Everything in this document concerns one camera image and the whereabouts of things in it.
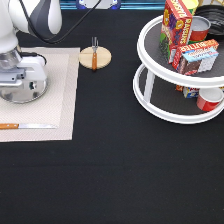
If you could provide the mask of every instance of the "white rack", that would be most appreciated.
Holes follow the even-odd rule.
[[[138,55],[143,64],[136,71],[136,74],[133,80],[133,89],[134,89],[134,93],[137,100],[150,113],[154,114],[155,116],[159,118],[162,118],[164,120],[174,122],[174,123],[195,124],[195,123],[201,123],[216,117],[224,109],[224,101],[213,111],[206,112],[199,115],[198,114],[197,115],[174,114],[174,113],[164,111],[150,103],[155,75],[168,82],[181,85],[181,86],[193,87],[193,88],[213,88],[213,87],[224,86],[224,76],[210,77],[210,78],[185,76],[161,66],[160,64],[158,64],[156,61],[152,59],[152,57],[147,53],[145,49],[145,37],[146,37],[146,34],[150,32],[150,30],[154,26],[162,22],[162,19],[163,19],[163,16],[159,16],[151,20],[149,23],[147,23],[145,27],[142,29],[138,39],[137,50],[138,50]],[[139,88],[139,77],[141,76],[142,71],[145,68],[148,69],[148,73],[147,73],[144,94],[142,94]]]

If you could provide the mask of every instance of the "wooden handle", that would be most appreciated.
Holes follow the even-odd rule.
[[[96,71],[97,69],[97,53],[93,53],[92,69],[93,71]]]
[[[18,129],[18,124],[0,124],[0,129]]]

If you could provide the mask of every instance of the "can lid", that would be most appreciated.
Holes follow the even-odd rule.
[[[199,95],[206,101],[216,103],[220,102],[224,94],[220,88],[200,89]]]
[[[201,16],[193,16],[191,29],[193,31],[206,31],[211,27],[211,22]]]

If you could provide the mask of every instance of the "cutting board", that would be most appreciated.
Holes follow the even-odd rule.
[[[104,47],[97,48],[97,69],[107,66],[112,58],[110,51]],[[79,54],[79,62],[86,68],[92,69],[93,49],[87,47]]]

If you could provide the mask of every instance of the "knife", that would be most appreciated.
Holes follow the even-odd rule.
[[[97,53],[98,40],[97,37],[92,37],[92,48],[93,48],[93,60],[92,60],[92,70],[96,71],[97,69]]]
[[[1,129],[51,129],[57,128],[51,124],[0,124]]]

